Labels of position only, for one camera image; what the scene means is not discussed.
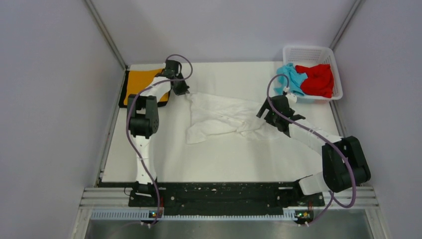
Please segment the white t-shirt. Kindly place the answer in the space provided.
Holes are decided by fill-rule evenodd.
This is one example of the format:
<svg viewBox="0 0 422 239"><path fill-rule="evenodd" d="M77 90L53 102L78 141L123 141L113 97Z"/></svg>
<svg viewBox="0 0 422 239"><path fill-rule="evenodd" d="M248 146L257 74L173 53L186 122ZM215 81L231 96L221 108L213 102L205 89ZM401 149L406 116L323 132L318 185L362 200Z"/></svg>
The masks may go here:
<svg viewBox="0 0 422 239"><path fill-rule="evenodd" d="M186 143L196 144L210 136L236 133L248 140L276 140L284 135L256 116L257 102L204 93L190 93L191 123Z"/></svg>

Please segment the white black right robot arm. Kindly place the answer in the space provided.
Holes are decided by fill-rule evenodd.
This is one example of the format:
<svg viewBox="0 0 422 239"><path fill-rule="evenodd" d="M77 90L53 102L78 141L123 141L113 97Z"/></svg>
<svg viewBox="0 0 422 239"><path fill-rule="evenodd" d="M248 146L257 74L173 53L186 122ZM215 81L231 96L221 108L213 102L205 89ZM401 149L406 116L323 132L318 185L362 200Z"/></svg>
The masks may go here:
<svg viewBox="0 0 422 239"><path fill-rule="evenodd" d="M305 205L312 194L338 193L371 179L359 140L354 136L333 135L313 126L304 116L295 113L286 94L267 98L257 117L321 156L322 171L298 180L299 187L292 191L296 204Z"/></svg>

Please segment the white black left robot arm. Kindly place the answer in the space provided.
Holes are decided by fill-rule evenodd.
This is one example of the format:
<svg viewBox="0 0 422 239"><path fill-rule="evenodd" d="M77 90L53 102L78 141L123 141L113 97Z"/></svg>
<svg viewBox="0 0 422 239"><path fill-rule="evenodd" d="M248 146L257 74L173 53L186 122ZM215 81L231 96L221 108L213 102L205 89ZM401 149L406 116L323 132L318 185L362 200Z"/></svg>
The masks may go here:
<svg viewBox="0 0 422 239"><path fill-rule="evenodd" d="M151 137L158 131L158 102L170 91L176 95L189 92L182 75L182 64L166 60L164 68L154 75L151 83L127 99L126 136L136 155L136 186L134 191L148 206L159 201L153 159L150 156Z"/></svg>

